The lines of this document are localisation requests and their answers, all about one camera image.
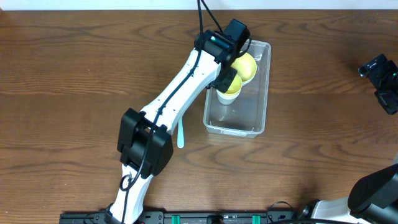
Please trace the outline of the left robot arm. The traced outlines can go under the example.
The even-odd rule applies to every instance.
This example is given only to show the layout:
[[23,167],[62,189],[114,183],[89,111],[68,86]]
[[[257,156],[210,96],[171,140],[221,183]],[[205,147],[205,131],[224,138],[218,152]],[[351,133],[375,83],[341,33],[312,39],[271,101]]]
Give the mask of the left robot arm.
[[243,55],[249,39],[248,31],[230,29],[198,34],[187,61],[165,90],[140,111],[129,108],[123,114],[117,144],[122,178],[106,221],[137,221],[152,178],[172,157],[178,120],[206,86],[227,92],[238,72],[232,64]]

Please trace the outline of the yellow plastic bowl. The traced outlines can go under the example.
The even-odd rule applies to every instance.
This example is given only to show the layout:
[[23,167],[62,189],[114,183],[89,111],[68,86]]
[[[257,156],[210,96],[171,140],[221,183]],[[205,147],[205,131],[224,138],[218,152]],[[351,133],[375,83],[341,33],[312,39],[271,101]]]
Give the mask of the yellow plastic bowl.
[[231,65],[237,70],[237,75],[242,79],[243,85],[248,84],[255,76],[257,64],[255,59],[249,53],[237,58]]

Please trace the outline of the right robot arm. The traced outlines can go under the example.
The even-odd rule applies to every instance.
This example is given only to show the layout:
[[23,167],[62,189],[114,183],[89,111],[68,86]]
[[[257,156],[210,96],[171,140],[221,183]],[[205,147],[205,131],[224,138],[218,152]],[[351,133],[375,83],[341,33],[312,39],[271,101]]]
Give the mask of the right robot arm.
[[[380,54],[358,73],[373,84],[384,111],[397,114],[397,65]],[[298,218],[310,223],[397,223],[397,162],[359,179],[348,197],[306,205]]]

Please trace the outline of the white plastic cup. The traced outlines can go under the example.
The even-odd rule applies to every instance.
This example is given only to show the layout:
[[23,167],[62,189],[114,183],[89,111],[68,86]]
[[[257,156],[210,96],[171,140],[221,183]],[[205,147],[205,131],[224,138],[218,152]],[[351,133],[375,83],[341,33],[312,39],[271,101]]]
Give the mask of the white plastic cup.
[[241,91],[239,90],[236,93],[231,93],[231,94],[222,93],[218,90],[216,92],[218,100],[221,104],[230,105],[239,96]]

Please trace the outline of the mint green plastic spoon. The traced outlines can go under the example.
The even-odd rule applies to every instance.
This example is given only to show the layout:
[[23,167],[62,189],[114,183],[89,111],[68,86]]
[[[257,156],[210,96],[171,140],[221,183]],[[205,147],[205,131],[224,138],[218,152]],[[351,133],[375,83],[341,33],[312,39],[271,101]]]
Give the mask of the mint green plastic spoon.
[[185,146],[185,136],[183,131],[183,119],[180,118],[178,121],[178,132],[177,132],[177,147],[182,149]]

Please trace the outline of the yellow plastic cup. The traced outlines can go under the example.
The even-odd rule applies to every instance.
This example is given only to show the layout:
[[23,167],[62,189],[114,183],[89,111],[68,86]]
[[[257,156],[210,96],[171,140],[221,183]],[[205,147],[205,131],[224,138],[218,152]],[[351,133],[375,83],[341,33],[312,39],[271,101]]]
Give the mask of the yellow plastic cup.
[[239,75],[236,75],[229,86],[228,90],[225,92],[226,95],[235,95],[240,92],[242,88],[242,79]]

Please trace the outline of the clear plastic container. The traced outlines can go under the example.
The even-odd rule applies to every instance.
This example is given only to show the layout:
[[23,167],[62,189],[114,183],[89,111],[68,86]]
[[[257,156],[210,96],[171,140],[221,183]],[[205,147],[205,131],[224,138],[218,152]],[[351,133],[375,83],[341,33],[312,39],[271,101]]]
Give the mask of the clear plastic container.
[[254,138],[265,130],[271,45],[254,40],[243,48],[254,57],[256,74],[230,105],[220,103],[214,88],[207,90],[203,123],[210,133]]

